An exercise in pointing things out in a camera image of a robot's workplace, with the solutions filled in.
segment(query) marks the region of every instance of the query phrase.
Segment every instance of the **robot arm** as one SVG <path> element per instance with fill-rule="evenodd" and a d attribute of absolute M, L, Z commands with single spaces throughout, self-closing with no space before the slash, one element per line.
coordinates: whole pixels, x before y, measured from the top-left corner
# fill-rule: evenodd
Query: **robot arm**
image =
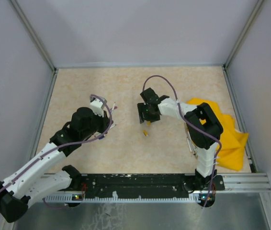
<path fill-rule="evenodd" d="M 94 133 L 103 133 L 110 124 L 103 103 L 90 98 L 90 108 L 81 107 L 70 122 L 51 137 L 50 142 L 20 170 L 0 181 L 0 213 L 8 222 L 18 220 L 35 202 L 61 189 L 73 189 L 81 174 L 71 165 L 58 173 L 40 179 L 52 166 L 68 157 L 81 144 L 61 145 L 88 140 Z"/>
<path fill-rule="evenodd" d="M 140 95 L 144 100 L 144 103 L 137 104 L 140 123 L 144 121 L 158 121 L 161 115 L 182 120 L 178 108 L 178 103 L 180 103 L 185 119 L 202 131 L 214 136 L 218 140 L 220 139 L 223 127 L 207 103 L 196 106 L 175 101 L 165 95 L 158 97 L 151 88 L 144 90 Z M 198 165 L 195 174 L 200 174 L 203 181 L 209 181 L 213 170 L 217 143 L 199 133 L 188 124 L 187 127 L 192 140 L 191 145 L 194 144 L 198 156 Z"/>

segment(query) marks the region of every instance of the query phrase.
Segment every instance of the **purple cable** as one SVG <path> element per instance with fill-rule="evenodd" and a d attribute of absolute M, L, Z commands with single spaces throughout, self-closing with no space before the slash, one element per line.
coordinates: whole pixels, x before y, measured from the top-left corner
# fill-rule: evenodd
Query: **purple cable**
<path fill-rule="evenodd" d="M 56 151 L 56 150 L 58 150 L 58 149 L 60 149 L 60 148 L 66 147 L 66 146 L 85 144 L 85 143 L 90 143 L 90 142 L 92 142 L 92 141 L 98 140 L 100 137 L 102 137 L 103 135 L 105 135 L 105 134 L 109 131 L 109 129 L 110 129 L 112 123 L 113 123 L 113 120 L 112 120 L 112 114 L 111 114 L 111 109 L 109 108 L 109 106 L 107 105 L 107 103 L 106 103 L 102 98 L 100 98 L 99 96 L 94 95 L 94 94 L 91 94 L 91 96 L 97 98 L 98 100 L 100 100 L 100 101 L 102 102 L 102 104 L 106 107 L 106 109 L 108 110 L 110 122 L 109 122 L 109 125 L 108 125 L 108 127 L 106 128 L 106 130 L 105 130 L 102 134 L 100 134 L 99 136 L 97 136 L 97 137 L 95 137 L 95 138 L 93 138 L 93 139 L 90 139 L 90 140 L 77 141 L 77 142 L 70 142 L 70 143 L 66 143 L 66 144 L 63 144 L 63 145 L 59 145 L 59 146 L 57 146 L 57 147 L 55 147 L 55 148 L 53 148 L 53 149 L 51 149 L 51 150 L 45 152 L 44 154 L 42 154 L 42 155 L 41 155 L 41 158 L 45 157 L 46 155 L 48 155 L 49 153 L 51 153 L 51 152 L 53 152 L 53 151 Z M 25 172 L 27 172 L 34 164 L 36 164 L 39 160 L 40 160 L 40 159 L 38 158 L 38 159 L 34 160 L 33 162 L 31 162 L 31 163 L 30 163 L 23 171 L 20 172 L 20 174 L 18 174 L 16 177 L 14 177 L 14 178 L 11 180 L 11 182 L 14 183 L 14 182 L 15 182 L 17 179 L 19 179 Z M 4 187 L 2 187 L 2 188 L 0 189 L 0 193 L 1 193 L 3 190 L 5 190 L 6 188 L 8 188 L 10 185 L 11 185 L 11 183 L 8 183 L 8 184 L 6 184 Z"/>
<path fill-rule="evenodd" d="M 173 92 L 174 92 L 174 95 L 175 95 L 175 99 L 176 101 L 178 101 L 178 96 L 177 96 L 177 93 L 176 93 L 176 90 L 174 89 L 174 86 L 169 82 L 169 80 L 167 80 L 165 77 L 163 76 L 160 76 L 160 75 L 153 75 L 153 76 L 150 76 L 149 78 L 146 79 L 146 81 L 144 82 L 144 85 L 143 85 L 143 89 L 142 91 L 145 90 L 145 85 L 146 85 L 146 82 L 153 78 L 153 77 L 159 77 L 159 78 L 162 78 L 163 80 L 165 80 L 169 86 L 172 88 Z M 222 149 L 222 143 L 215 137 L 213 137 L 212 135 L 210 135 L 209 133 L 206 133 L 205 131 L 202 131 L 201 129 L 199 129 L 198 127 L 196 127 L 195 125 L 193 125 L 191 122 L 189 122 L 187 119 L 184 118 L 182 112 L 181 112 L 181 106 L 180 106 L 180 103 L 178 103 L 178 109 L 179 109 L 179 114 L 181 116 L 181 118 L 183 119 L 183 121 L 185 123 L 187 123 L 189 126 L 191 126 L 193 129 L 195 129 L 196 131 L 204 134 L 205 136 L 211 138 L 212 140 L 214 140 L 215 142 L 217 142 L 219 144 L 219 148 L 218 150 L 216 151 L 215 155 L 214 155 L 214 161 L 213 161 L 213 168 L 212 168 L 212 173 L 211 173 L 211 180 L 210 180 L 210 183 L 209 183 L 209 189 L 208 189 L 208 194 L 207 194 L 207 199 L 205 200 L 204 202 L 204 205 L 203 207 L 206 207 L 207 205 L 207 202 L 208 202 L 208 198 L 209 198 L 209 195 L 210 195 L 210 192 L 212 190 L 212 185 L 213 185 L 213 178 L 214 178 L 214 171 L 215 171 L 215 163 L 216 163 L 216 157 L 218 155 L 218 153 L 220 152 L 220 150 Z"/>

